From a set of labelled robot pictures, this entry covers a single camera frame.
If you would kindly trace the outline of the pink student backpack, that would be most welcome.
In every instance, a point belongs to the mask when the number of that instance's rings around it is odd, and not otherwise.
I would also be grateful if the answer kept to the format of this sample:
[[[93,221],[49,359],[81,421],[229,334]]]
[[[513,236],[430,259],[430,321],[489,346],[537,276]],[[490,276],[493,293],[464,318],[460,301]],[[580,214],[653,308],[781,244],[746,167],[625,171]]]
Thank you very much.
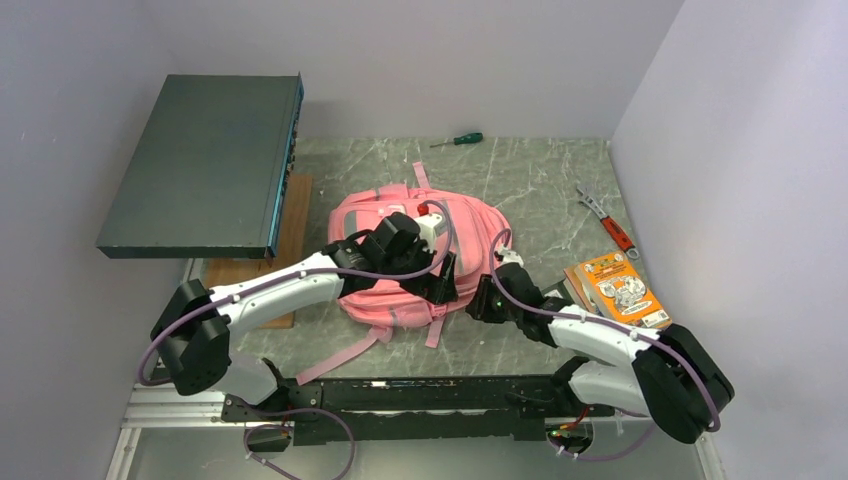
[[[299,373],[299,384],[340,367],[376,342],[389,341],[400,328],[427,328],[427,347],[437,347],[445,317],[465,308],[480,277],[490,274],[490,245],[508,227],[506,217],[476,197],[432,187],[422,163],[414,163],[413,168],[415,187],[390,184],[348,195],[329,215],[328,240],[343,244],[357,258],[370,260],[390,277],[438,274],[446,252],[453,252],[458,300],[434,305],[407,293],[392,278],[366,279],[365,290],[338,301],[353,320],[369,325],[366,338]],[[415,219],[421,203],[442,213],[447,223],[435,253],[425,251],[425,242],[418,236]]]

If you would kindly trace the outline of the orange comic book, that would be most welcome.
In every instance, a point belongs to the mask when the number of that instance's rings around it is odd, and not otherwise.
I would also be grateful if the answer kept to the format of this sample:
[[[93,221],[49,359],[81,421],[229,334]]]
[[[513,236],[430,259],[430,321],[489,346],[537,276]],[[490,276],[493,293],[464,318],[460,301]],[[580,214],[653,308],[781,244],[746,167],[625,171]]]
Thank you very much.
[[[672,323],[623,252],[615,251],[579,263],[573,272],[583,293],[603,317],[648,329],[664,329]]]

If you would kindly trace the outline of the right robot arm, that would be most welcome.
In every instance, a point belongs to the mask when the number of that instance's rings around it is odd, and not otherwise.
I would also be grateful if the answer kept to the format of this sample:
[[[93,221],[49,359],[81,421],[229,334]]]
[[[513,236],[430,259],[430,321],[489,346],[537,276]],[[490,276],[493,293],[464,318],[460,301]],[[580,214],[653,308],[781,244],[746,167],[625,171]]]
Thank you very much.
[[[566,294],[544,294],[517,263],[482,275],[465,311],[484,323],[513,323],[531,341],[574,352],[551,377],[552,404],[564,415],[613,407],[649,417],[671,438],[692,444],[719,428],[735,397],[689,329],[613,323]]]

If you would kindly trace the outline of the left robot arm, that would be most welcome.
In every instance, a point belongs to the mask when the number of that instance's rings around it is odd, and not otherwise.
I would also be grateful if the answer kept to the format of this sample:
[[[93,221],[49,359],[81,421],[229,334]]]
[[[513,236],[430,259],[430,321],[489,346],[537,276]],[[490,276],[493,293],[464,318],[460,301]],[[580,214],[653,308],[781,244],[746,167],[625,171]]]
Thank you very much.
[[[239,359],[232,341],[288,313],[395,281],[433,305],[457,300],[454,225],[444,205],[416,218],[394,212],[372,229],[333,241],[301,262],[253,280],[207,288],[198,279],[180,284],[154,324],[138,383],[154,385],[144,370],[157,354],[165,383],[191,396],[218,390],[247,401],[264,420],[287,406],[286,385],[268,360]]]

